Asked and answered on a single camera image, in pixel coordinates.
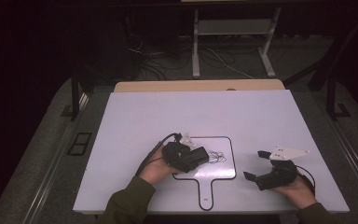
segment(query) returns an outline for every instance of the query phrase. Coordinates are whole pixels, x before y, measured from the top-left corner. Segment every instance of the human hand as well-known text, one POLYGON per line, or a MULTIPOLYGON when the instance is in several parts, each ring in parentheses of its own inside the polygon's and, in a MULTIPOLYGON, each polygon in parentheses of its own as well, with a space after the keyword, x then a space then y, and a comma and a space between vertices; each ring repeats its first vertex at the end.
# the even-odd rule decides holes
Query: human hand
POLYGON ((304 209, 318 202, 306 182, 300 176, 297 176, 293 183, 272 190, 285 195, 298 209, 304 209))
POLYGON ((162 158, 161 146, 155 154, 150 158, 149 163, 145 166, 143 171, 139 174, 143 180, 151 185, 155 185, 163 180, 167 175, 172 173, 180 173, 180 171, 168 165, 162 158))

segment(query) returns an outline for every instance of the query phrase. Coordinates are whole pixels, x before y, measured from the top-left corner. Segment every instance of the sleeve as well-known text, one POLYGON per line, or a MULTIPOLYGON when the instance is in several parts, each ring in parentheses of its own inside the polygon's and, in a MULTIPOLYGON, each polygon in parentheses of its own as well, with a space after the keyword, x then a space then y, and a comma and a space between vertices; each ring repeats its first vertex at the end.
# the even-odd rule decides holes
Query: sleeve
POLYGON ((147 216, 147 206, 155 191, 154 187, 141 177, 133 177, 125 189, 112 195, 96 223, 142 223, 147 216))
POLYGON ((340 224, 321 203, 310 205, 297 214, 301 224, 340 224))

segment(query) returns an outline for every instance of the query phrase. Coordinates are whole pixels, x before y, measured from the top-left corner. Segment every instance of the left hand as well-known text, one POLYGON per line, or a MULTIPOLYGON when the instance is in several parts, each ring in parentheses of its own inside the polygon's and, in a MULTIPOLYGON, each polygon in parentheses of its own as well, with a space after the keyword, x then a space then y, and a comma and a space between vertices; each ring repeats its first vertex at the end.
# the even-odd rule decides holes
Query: left hand
POLYGON ((143 169, 143 171, 139 174, 139 177, 141 177, 143 180, 147 181, 151 185, 158 184, 163 179, 165 179, 167 175, 170 175, 172 173, 180 173, 180 171, 168 165, 162 158, 163 147, 164 146, 161 146, 155 152, 155 154, 149 160, 152 162, 148 163, 143 169))

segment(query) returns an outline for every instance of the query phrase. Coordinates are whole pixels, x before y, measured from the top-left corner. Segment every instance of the black device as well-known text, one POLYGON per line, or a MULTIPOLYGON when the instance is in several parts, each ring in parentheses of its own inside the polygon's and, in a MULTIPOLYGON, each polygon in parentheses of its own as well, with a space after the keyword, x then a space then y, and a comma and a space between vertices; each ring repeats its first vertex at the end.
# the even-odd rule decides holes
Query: black device
POLYGON ((169 142, 162 149, 162 159, 170 166, 181 172, 188 173, 189 171, 196 169, 199 165, 209 161, 209 155, 204 147, 191 150, 190 147, 180 143, 180 140, 182 139, 182 135, 180 133, 171 133, 159 141, 157 145, 147 154, 145 159, 141 162, 141 165, 139 165, 135 175, 139 175, 142 172, 145 166, 149 163, 153 154, 170 137, 174 137, 174 142, 169 142))
POLYGON ((169 142, 162 149, 162 157, 167 164, 185 173, 209 161, 209 155, 204 147, 191 150, 190 147, 178 142, 169 142))
MULTIPOLYGON (((267 151, 257 151, 260 158, 269 159, 271 155, 267 151)), ((315 194, 315 187, 310 183, 308 178, 301 175, 297 171, 297 166, 292 161, 270 161, 272 164, 272 171, 269 174, 256 176, 247 172, 243 172, 247 180, 253 181, 257 184, 260 190, 273 189, 279 186, 286 186, 293 183, 299 175, 303 178, 313 194, 315 194)))

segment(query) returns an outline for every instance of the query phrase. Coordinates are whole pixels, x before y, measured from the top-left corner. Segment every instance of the white tabletop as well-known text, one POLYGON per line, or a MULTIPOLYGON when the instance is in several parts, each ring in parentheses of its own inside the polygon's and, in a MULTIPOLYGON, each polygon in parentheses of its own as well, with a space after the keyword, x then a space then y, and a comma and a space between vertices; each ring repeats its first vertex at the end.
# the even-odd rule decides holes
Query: white tabletop
POLYGON ((146 154, 170 133, 226 136, 237 176, 213 182, 213 208, 199 205, 198 184, 169 176, 156 186, 150 214, 276 214, 294 211, 284 197, 260 191, 242 172, 270 172, 258 150, 277 145, 309 150, 294 159, 316 180, 316 197, 330 212, 349 211, 316 147, 290 91, 114 92, 103 115, 74 210, 101 213, 110 196, 124 189, 146 154))

